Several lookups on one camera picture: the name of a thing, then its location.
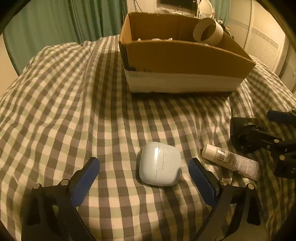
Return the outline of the light blue earbuds case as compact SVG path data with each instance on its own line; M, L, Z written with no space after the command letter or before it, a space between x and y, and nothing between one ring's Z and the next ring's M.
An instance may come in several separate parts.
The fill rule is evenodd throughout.
M173 186L181 175L181 154L176 147L159 143L147 143L139 161L139 177L148 185Z

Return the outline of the cardboard tape roll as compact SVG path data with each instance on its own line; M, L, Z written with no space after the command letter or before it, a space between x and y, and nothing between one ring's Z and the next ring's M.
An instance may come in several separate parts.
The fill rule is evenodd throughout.
M223 28L212 18L199 20L193 30L193 38L195 41L211 46L217 46L222 41L223 35Z

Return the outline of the white tube with barcode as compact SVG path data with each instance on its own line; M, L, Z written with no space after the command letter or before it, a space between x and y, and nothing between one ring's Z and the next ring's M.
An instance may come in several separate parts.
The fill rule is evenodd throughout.
M259 163L252 159L210 144L203 148L202 157L251 180L259 180Z

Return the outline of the louvered closet door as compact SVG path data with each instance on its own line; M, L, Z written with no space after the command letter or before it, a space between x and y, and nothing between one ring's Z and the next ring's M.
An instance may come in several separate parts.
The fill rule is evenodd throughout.
M257 1L230 1L229 29L234 40L295 92L295 51L280 25Z

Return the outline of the green curtain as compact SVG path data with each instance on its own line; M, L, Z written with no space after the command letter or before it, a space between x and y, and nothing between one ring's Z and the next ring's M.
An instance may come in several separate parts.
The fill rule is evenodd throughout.
M215 11L215 19L227 22L230 13L230 0L210 0Z
M4 43L20 75L46 46L119 34L126 14L125 1L29 1L4 29Z

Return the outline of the brown cardboard box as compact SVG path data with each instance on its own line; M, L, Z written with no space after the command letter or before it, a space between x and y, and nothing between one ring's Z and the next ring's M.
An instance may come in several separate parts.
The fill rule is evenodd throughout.
M255 63L224 29L217 46L195 41L193 30L199 20L127 14L118 43L131 92L231 93L241 84ZM149 41L153 38L173 40Z

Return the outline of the white oval mirror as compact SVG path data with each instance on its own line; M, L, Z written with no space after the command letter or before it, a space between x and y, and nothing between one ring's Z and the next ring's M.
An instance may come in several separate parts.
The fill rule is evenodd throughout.
M215 15L214 7L209 0L201 0L198 4L198 17L199 18L213 18Z

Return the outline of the wall mounted television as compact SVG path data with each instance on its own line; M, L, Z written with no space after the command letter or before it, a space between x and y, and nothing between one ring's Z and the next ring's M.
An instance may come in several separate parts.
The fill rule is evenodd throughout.
M160 3L190 10L195 10L197 6L197 1L195 0L160 0Z

